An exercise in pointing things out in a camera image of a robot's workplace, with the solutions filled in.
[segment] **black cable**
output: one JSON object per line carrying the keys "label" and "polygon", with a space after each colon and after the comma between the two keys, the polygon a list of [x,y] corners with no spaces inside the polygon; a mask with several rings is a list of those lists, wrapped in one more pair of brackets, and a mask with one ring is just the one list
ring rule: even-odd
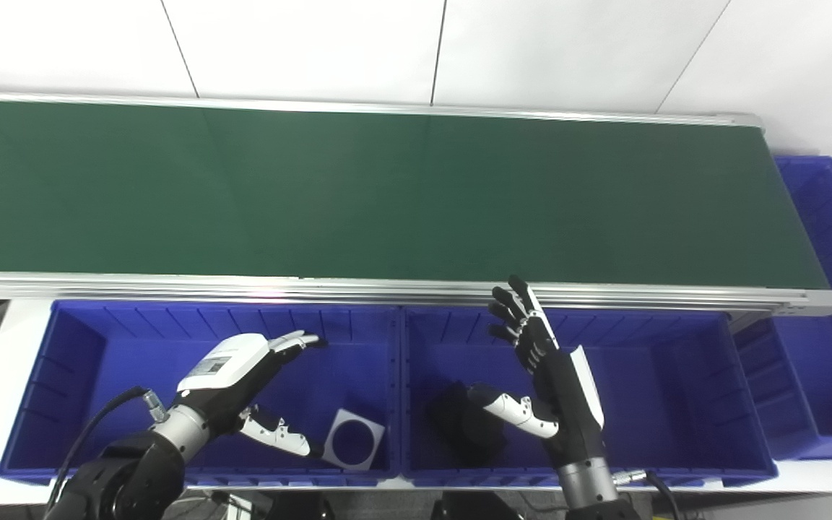
{"label": "black cable", "polygon": [[50,510],[53,509],[53,505],[56,504],[56,499],[59,497],[60,491],[63,487],[63,481],[66,480],[66,473],[69,473],[69,465],[72,464],[72,460],[76,457],[76,453],[79,451],[79,448],[82,447],[86,438],[89,438],[89,435],[92,434],[92,430],[95,429],[96,425],[98,425],[98,423],[101,422],[106,415],[110,414],[110,412],[115,411],[115,408],[118,408],[118,406],[125,404],[125,402],[130,401],[130,399],[141,397],[146,392],[148,392],[148,389],[143,387],[126,389],[111,401],[107,402],[107,404],[103,406],[97,414],[95,414],[95,417],[89,419],[85,428],[82,429],[82,433],[79,434],[79,437],[76,437],[76,441],[73,442],[72,447],[69,448],[69,452],[67,452],[66,458],[63,460],[63,465],[60,466],[60,470],[56,472],[56,481],[53,484],[53,489],[50,491],[50,498],[47,499],[47,506],[43,510],[44,516],[46,516],[47,513],[50,513]]}
{"label": "black cable", "polygon": [[538,507],[532,504],[532,501],[529,500],[528,497],[525,496],[525,493],[519,491],[519,497],[522,497],[522,501],[525,502],[525,506],[528,506],[529,509],[535,511],[535,513],[557,513],[557,511],[569,511],[571,508],[567,506],[552,506],[552,507]]}
{"label": "black cable", "polygon": [[676,497],[673,496],[673,491],[670,491],[667,484],[664,483],[660,477],[657,477],[657,474],[653,471],[647,472],[647,481],[653,484],[657,491],[660,491],[660,494],[663,495],[664,499],[667,499],[670,508],[672,508],[673,520],[683,519],[680,515],[680,507],[676,504]]}

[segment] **black object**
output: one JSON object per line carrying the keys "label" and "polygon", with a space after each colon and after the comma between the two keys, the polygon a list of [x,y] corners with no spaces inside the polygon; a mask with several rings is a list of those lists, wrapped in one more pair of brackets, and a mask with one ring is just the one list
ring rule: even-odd
{"label": "black object", "polygon": [[336,520],[333,507],[319,491],[275,493],[265,520]]}
{"label": "black object", "polygon": [[468,399],[467,388],[453,382],[429,402],[426,412],[459,461],[466,467],[489,464],[503,448],[503,421]]}
{"label": "black object", "polygon": [[522,517],[492,491],[445,491],[442,500],[435,501],[432,520],[522,520]]}
{"label": "black object", "polygon": [[640,516],[627,500],[617,499],[582,509],[571,509],[567,511],[564,520],[640,520]]}
{"label": "black object", "polygon": [[79,448],[82,447],[86,438],[89,438],[89,435],[92,434],[92,430],[95,429],[96,425],[98,425],[98,423],[101,422],[106,415],[110,414],[110,412],[115,411],[118,406],[125,404],[125,402],[131,401],[132,399],[141,397],[146,392],[148,392],[148,390],[141,386],[127,389],[111,401],[107,402],[107,404],[105,404],[105,406],[103,406],[102,409],[99,410],[92,419],[90,419],[88,424],[85,425],[85,428],[82,429],[82,433],[79,434],[79,437],[76,437],[76,441],[74,441],[72,447],[69,448],[69,452],[66,453],[66,458],[63,460],[63,465],[60,466],[60,470],[56,472],[56,481],[53,482],[53,490],[50,491],[50,498],[47,499],[47,506],[44,508],[44,511],[50,511],[53,509],[53,505],[56,503],[56,498],[59,497],[60,488],[63,487],[63,481],[66,480],[66,473],[69,473],[69,465],[72,464],[72,460],[73,458],[76,458],[76,453],[79,451]]}
{"label": "black object", "polygon": [[46,520],[159,520],[184,484],[178,448],[142,431],[112,442],[99,458],[79,467]]}

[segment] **black robotic finger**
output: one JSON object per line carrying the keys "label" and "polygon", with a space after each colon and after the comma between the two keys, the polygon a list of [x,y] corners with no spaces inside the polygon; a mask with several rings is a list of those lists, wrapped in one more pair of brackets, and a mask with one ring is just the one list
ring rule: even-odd
{"label": "black robotic finger", "polygon": [[512,287],[512,290],[515,290],[516,294],[521,298],[525,310],[529,312],[535,310],[535,299],[529,294],[529,284],[516,275],[509,275],[508,283],[509,287]]}
{"label": "black robotic finger", "polygon": [[499,302],[490,302],[486,308],[489,309],[493,316],[505,321],[506,326],[508,326],[509,329],[517,330],[519,326],[521,326],[519,320],[516,319],[515,316],[512,316],[512,312],[509,312],[508,307],[504,304]]}
{"label": "black robotic finger", "polygon": [[528,313],[525,312],[525,309],[522,308],[521,304],[516,300],[516,297],[512,296],[512,293],[508,290],[499,286],[493,287],[493,297],[499,303],[502,303],[503,306],[506,306],[509,312],[512,312],[512,316],[515,316],[519,321],[528,317]]}
{"label": "black robotic finger", "polygon": [[493,336],[494,338],[504,339],[507,342],[513,343],[513,345],[515,344],[516,339],[519,338],[519,336],[516,335],[514,330],[509,329],[505,325],[488,325],[486,330],[490,333],[490,336]]}

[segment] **robotic finger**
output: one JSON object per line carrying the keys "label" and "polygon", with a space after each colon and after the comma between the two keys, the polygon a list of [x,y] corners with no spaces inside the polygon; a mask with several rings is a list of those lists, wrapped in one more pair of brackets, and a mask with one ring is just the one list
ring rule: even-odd
{"label": "robotic finger", "polygon": [[471,385],[468,389],[468,399],[490,414],[535,437],[552,438],[558,434],[558,419],[547,405],[538,399],[517,399],[485,383]]}
{"label": "robotic finger", "polygon": [[284,418],[268,414],[258,406],[247,408],[240,418],[244,421],[240,433],[251,440],[301,457],[319,459],[323,456],[323,446],[291,431]]}

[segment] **white wall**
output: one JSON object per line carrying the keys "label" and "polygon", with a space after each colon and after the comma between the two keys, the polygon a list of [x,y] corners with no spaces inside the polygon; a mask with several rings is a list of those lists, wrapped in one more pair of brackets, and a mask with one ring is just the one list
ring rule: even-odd
{"label": "white wall", "polygon": [[706,520],[825,520],[832,518],[832,495],[708,511]]}
{"label": "white wall", "polygon": [[777,151],[832,155],[832,1],[731,0],[660,110],[752,112]]}

